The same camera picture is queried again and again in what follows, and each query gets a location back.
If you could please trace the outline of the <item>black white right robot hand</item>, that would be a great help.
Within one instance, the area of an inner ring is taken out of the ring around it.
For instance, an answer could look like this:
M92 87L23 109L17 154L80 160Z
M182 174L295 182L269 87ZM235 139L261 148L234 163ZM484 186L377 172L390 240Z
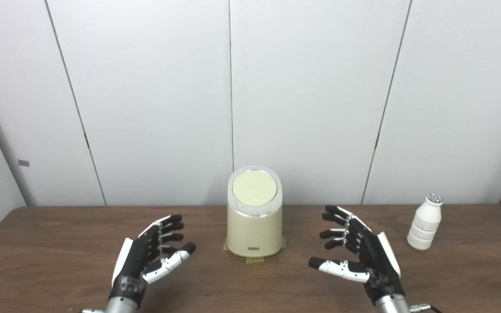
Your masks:
M362 283L372 304L392 295L405 296L401 269L386 234L374 234L356 214L340 206L326 205L322 219L341 226L319 234L320 238L329 239L325 249L344 247L356 254L358 261L311 257L308 265L312 269Z

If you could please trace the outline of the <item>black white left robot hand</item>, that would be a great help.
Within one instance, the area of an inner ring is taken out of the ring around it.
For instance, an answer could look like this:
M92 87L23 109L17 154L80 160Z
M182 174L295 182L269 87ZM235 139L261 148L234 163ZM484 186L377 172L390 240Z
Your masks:
M169 275L196 250L192 242L182 248L167 245L184 239L183 216L164 216L155 220L135 239L125 238L118 255L106 313L136 313L139 311L147 287Z

